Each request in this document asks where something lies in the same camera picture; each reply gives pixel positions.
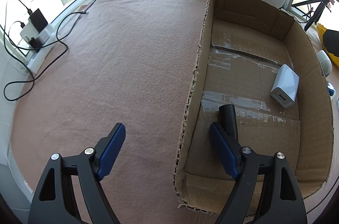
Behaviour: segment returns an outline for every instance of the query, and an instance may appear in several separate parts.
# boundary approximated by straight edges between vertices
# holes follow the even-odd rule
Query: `pink felt mat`
[[[98,0],[81,17],[65,39],[69,51],[16,109],[11,145],[33,189],[53,153],[79,154],[122,122],[125,143],[102,181],[121,223],[215,221],[178,209],[172,181],[205,6],[206,0]],[[63,49],[57,44],[43,66]],[[90,222],[81,200],[79,210]]]

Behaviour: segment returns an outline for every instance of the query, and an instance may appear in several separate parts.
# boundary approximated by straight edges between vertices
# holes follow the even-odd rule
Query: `white wall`
[[[3,96],[4,86],[11,81],[27,79],[27,71],[16,60],[11,58],[0,43],[0,192],[16,214],[25,224],[33,198],[32,192],[25,185],[13,157],[10,139],[11,129],[17,102],[9,102]],[[23,85],[11,85],[6,91],[9,98],[17,97]]]

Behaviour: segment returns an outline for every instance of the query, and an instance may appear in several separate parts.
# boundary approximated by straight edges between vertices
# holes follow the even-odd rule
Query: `white power strip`
[[[48,40],[44,43],[44,46],[47,44],[50,44],[52,42],[57,41],[55,33],[52,33]],[[32,71],[34,75],[37,74],[39,71],[43,61],[45,60],[47,54],[50,52],[50,50],[55,46],[56,43],[49,45],[47,47],[41,48],[38,53],[34,55],[33,58],[29,61],[27,64],[27,67]]]

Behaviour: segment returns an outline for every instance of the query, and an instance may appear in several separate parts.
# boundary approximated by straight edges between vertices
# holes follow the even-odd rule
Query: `cardboard box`
[[[295,104],[270,96],[277,70],[300,77]],[[239,142],[256,153],[283,152],[302,195],[326,181],[333,154],[333,113],[326,79],[304,30],[293,17],[260,0],[207,0],[174,171],[181,206],[219,214],[232,191],[211,148],[208,130],[218,107],[236,107]],[[258,177],[248,215],[256,211]]]

